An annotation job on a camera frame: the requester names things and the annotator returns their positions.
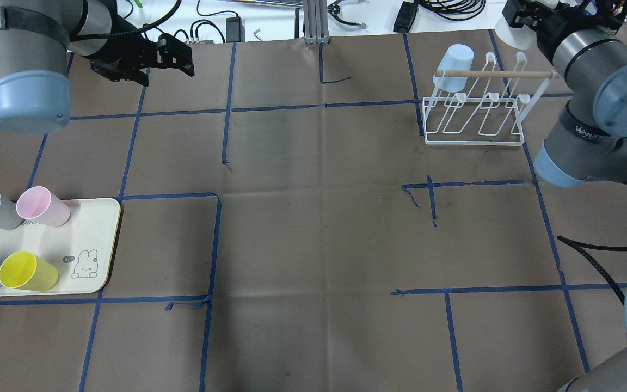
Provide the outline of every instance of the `blue tape line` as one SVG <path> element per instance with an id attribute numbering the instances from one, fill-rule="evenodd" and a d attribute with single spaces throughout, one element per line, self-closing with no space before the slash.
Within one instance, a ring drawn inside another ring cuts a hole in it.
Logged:
<path id="1" fill-rule="evenodd" d="M 478 185 L 478 186 L 490 186 L 490 185 L 522 185 L 525 182 L 523 180 L 507 180 L 507 181 L 476 181 L 476 182 L 443 182 L 433 183 L 434 188 L 441 188 L 443 186 L 466 186 L 466 185 Z"/>
<path id="2" fill-rule="evenodd" d="M 28 188 L 33 186 L 35 175 L 38 173 L 38 164 L 40 164 L 40 159 L 42 159 L 42 150 L 45 149 L 45 144 L 47 143 L 47 135 L 48 134 L 46 133 L 42 137 L 42 142 L 40 143 L 40 149 L 38 149 L 38 156 L 35 158 L 35 163 L 33 164 L 33 171 L 30 173 L 30 179 L 28 179 Z"/>
<path id="3" fill-rule="evenodd" d="M 572 97 L 572 93 L 542 94 L 540 97 Z"/>
<path id="4" fill-rule="evenodd" d="M 320 107 L 322 103 L 313 105 L 288 105 L 288 106 L 263 106 L 263 107 L 241 107 L 232 109 L 232 112 L 264 112 L 269 110 L 291 110 L 291 109 L 309 109 L 309 107 Z"/>
<path id="5" fill-rule="evenodd" d="M 348 79 L 352 79 L 352 77 L 348 76 L 344 79 L 331 80 L 330 82 L 323 81 L 323 44 L 318 44 L 318 81 L 321 82 L 321 84 L 329 84 L 343 82 Z"/>
<path id="6" fill-rule="evenodd" d="M 69 55 L 69 62 L 67 62 L 67 74 L 72 70 L 72 61 L 74 60 L 74 52 Z"/>
<path id="7" fill-rule="evenodd" d="M 406 183 L 405 185 L 402 186 L 402 188 L 407 188 L 407 189 L 427 188 L 427 184 L 426 183 Z"/>
<path id="8" fill-rule="evenodd" d="M 208 295 L 182 295 L 182 296 L 130 296 L 130 297 L 110 297 L 101 298 L 100 303 L 150 303 L 150 302 L 182 302 L 201 301 Z M 98 298 L 44 298 L 44 299 L 6 299 L 0 300 L 0 306 L 15 305 L 84 305 L 96 303 Z"/>
<path id="9" fill-rule="evenodd" d="M 79 381 L 79 392 L 84 392 L 87 384 L 87 373 L 89 372 L 89 362 L 91 359 L 91 350 L 94 348 L 95 327 L 98 323 L 98 312 L 100 311 L 100 300 L 103 296 L 103 289 L 98 292 L 95 300 L 94 318 L 91 321 L 91 330 L 89 332 L 89 343 L 87 344 L 87 353 L 84 356 L 84 367 L 82 367 L 82 379 Z"/>
<path id="10" fill-rule="evenodd" d="M 102 298 L 100 303 L 150 303 L 150 302 L 183 302 L 202 301 L 206 295 L 182 295 L 182 296 L 137 296 Z"/>
<path id="11" fill-rule="evenodd" d="M 214 294 L 214 280 L 217 276 L 217 253 L 219 252 L 219 232 L 222 225 L 222 201 L 217 197 L 217 213 L 214 214 L 214 236 L 212 239 L 212 266 L 210 269 L 210 287 L 207 290 L 209 298 Z M 200 365 L 200 392 L 205 390 L 207 377 L 207 348 L 210 343 L 210 327 L 212 324 L 212 301 L 207 303 L 205 315 L 205 330 L 202 335 L 202 362 Z"/>
<path id="12" fill-rule="evenodd" d="M 403 105 L 406 103 L 417 103 L 416 100 L 379 100 L 375 102 L 340 102 L 327 103 L 326 107 L 347 107 L 347 106 L 381 106 L 381 105 Z"/>
<path id="13" fill-rule="evenodd" d="M 127 117 L 137 117 L 136 113 L 125 113 L 125 114 L 99 114 L 97 116 L 75 116 L 72 117 L 71 121 L 76 120 L 101 120 L 101 119 L 127 119 Z"/>
<path id="14" fill-rule="evenodd" d="M 413 67 L 413 56 L 410 54 L 410 45 L 408 44 L 408 35 L 403 34 L 403 45 L 405 45 L 405 56 L 408 58 L 408 70 L 410 70 L 410 81 L 413 83 L 413 98 L 419 101 L 417 94 L 417 83 L 415 80 L 415 68 Z M 415 115 L 417 117 L 417 129 L 420 135 L 425 133 L 422 126 L 422 113 L 420 111 L 420 102 L 415 102 Z"/>
<path id="15" fill-rule="evenodd" d="M 222 225 L 222 201 L 217 197 L 217 213 L 214 217 L 214 236 L 212 239 L 212 266 L 210 269 L 210 288 L 208 295 L 214 294 L 214 279 L 217 275 L 217 253 L 219 251 L 219 231 Z"/>
<path id="16" fill-rule="evenodd" d="M 391 295 L 438 295 L 439 293 L 509 293 L 509 292 L 552 292 L 562 290 L 562 285 L 543 286 L 498 286 L 498 287 L 446 287 L 442 289 L 396 290 Z"/>
<path id="17" fill-rule="evenodd" d="M 212 302 L 207 303 L 205 315 L 205 330 L 202 334 L 202 361 L 200 363 L 200 392 L 205 392 L 205 378 L 207 377 L 207 348 L 210 345 L 210 327 L 212 324 Z"/>
<path id="18" fill-rule="evenodd" d="M 410 194 L 410 199 L 413 201 L 413 204 L 415 204 L 417 208 L 420 208 L 420 206 L 417 205 L 417 201 L 415 201 L 415 196 L 413 196 L 413 194 L 410 191 L 410 187 L 407 187 L 404 185 L 404 186 L 401 186 L 401 189 L 403 189 L 405 193 Z"/>
<path id="19" fill-rule="evenodd" d="M 448 293 L 445 293 L 446 323 L 448 324 L 448 339 L 451 342 L 451 356 L 453 357 L 453 372 L 456 377 L 456 389 L 463 392 L 461 382 L 461 367 L 458 364 L 458 348 L 456 347 L 456 333 L 453 330 L 453 314 L 451 313 L 451 300 Z"/>
<path id="20" fill-rule="evenodd" d="M 94 298 L 79 298 L 79 299 L 5 299 L 0 300 L 0 306 L 10 305 L 79 305 L 95 303 Z"/>
<path id="21" fill-rule="evenodd" d="M 202 300 L 195 300 L 195 301 L 173 301 L 173 302 L 169 302 L 166 305 L 166 308 L 164 308 L 164 310 L 166 310 L 167 312 L 171 309 L 174 308 L 174 305 L 183 305 L 183 306 L 189 306 L 190 308 L 202 308 L 202 305 L 206 304 L 207 302 L 210 302 L 212 300 L 212 296 L 208 295 L 205 296 L 205 298 L 202 298 Z"/>
<path id="22" fill-rule="evenodd" d="M 137 105 L 137 113 L 134 117 L 134 127 L 132 127 L 132 137 L 130 138 L 130 148 L 127 149 L 127 161 L 125 161 L 125 171 L 122 174 L 122 183 L 120 184 L 120 199 L 125 196 L 125 186 L 127 185 L 127 176 L 130 173 L 130 163 L 132 163 L 132 153 L 134 152 L 134 141 L 137 139 L 137 128 L 139 127 L 140 114 L 144 105 L 144 95 L 146 94 L 146 86 L 142 86 L 142 94 L 139 96 L 139 104 Z"/>
<path id="23" fill-rule="evenodd" d="M 219 196 L 216 193 L 167 193 L 167 194 L 137 194 L 135 196 L 124 196 L 123 200 L 146 200 L 146 199 L 181 199 L 181 198 L 214 198 Z"/>
<path id="24" fill-rule="evenodd" d="M 229 70 L 229 90 L 226 94 L 226 116 L 224 118 L 224 140 L 222 141 L 222 164 L 229 164 L 226 159 L 226 147 L 229 144 L 229 120 L 231 119 L 231 96 L 233 94 L 233 71 L 236 67 L 236 42 L 231 48 L 231 69 Z"/>
<path id="25" fill-rule="evenodd" d="M 433 189 L 434 184 L 432 184 L 432 178 L 427 176 L 427 189 L 430 192 L 430 208 L 432 209 L 432 223 L 437 226 L 435 220 L 437 220 L 437 209 L 435 208 L 435 191 Z"/>
<path id="26" fill-rule="evenodd" d="M 568 315 L 570 315 L 570 322 L 573 326 L 573 333 L 575 334 L 575 342 L 577 342 L 577 350 L 580 352 L 580 359 L 582 360 L 582 367 L 585 372 L 589 372 L 589 360 L 587 360 L 587 353 L 585 352 L 585 345 L 582 343 L 582 336 L 580 335 L 580 327 L 577 324 L 577 317 L 575 316 L 575 308 L 573 307 L 572 300 L 570 299 L 570 292 L 568 291 L 567 280 L 565 280 L 565 273 L 562 271 L 560 266 L 560 255 L 558 254 L 557 246 L 555 245 L 555 238 L 553 236 L 553 229 L 550 226 L 550 220 L 548 219 L 548 212 L 545 209 L 545 202 L 543 201 L 543 194 L 540 191 L 540 186 L 538 185 L 538 178 L 536 176 L 536 170 L 533 168 L 533 160 L 531 154 L 529 152 L 529 147 L 526 143 L 522 144 L 522 148 L 524 149 L 524 154 L 527 157 L 527 162 L 529 163 L 529 170 L 532 174 L 533 186 L 536 189 L 536 193 L 538 196 L 538 205 L 540 206 L 540 212 L 543 216 L 543 223 L 545 224 L 545 230 L 548 234 L 548 241 L 550 242 L 550 249 L 553 253 L 553 259 L 555 260 L 555 266 L 558 271 L 558 275 L 560 277 L 560 283 L 563 288 L 563 296 L 565 297 L 565 305 L 568 308 Z"/>
<path id="27" fill-rule="evenodd" d="M 175 110 L 173 112 L 149 112 L 149 113 L 142 113 L 142 117 L 175 116 L 177 114 L 210 114 L 210 113 L 226 113 L 226 109 Z"/>

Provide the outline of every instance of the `yellow cup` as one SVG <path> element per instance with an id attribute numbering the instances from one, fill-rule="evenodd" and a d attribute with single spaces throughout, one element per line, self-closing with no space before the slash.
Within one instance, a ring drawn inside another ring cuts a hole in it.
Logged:
<path id="1" fill-rule="evenodd" d="M 0 283 L 11 289 L 45 292 L 57 283 L 57 278 L 57 268 L 25 250 L 10 255 L 0 268 Z"/>

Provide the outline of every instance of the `pink cup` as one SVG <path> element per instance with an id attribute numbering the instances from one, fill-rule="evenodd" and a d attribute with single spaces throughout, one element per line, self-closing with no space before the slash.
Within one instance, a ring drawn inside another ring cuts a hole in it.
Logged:
<path id="1" fill-rule="evenodd" d="M 69 206 L 44 186 L 34 186 L 21 194 L 16 212 L 21 218 L 48 226 L 62 226 L 70 215 Z"/>

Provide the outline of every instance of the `wooden dowel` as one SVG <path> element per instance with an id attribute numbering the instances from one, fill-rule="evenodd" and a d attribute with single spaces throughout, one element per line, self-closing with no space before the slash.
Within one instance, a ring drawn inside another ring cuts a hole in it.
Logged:
<path id="1" fill-rule="evenodd" d="M 557 79 L 555 71 L 513 71 L 513 70 L 437 70 L 438 77 L 514 77 L 522 79 Z"/>

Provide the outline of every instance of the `tray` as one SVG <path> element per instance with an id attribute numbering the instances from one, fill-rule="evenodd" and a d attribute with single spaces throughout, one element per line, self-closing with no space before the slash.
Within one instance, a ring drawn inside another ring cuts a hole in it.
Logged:
<path id="1" fill-rule="evenodd" d="M 71 218 L 59 228 L 25 220 L 13 230 L 0 229 L 0 264 L 8 255 L 27 250 L 59 271 L 59 280 L 47 292 L 0 287 L 0 296 L 69 295 L 93 293 L 108 280 L 120 222 L 115 199 L 63 200 Z"/>

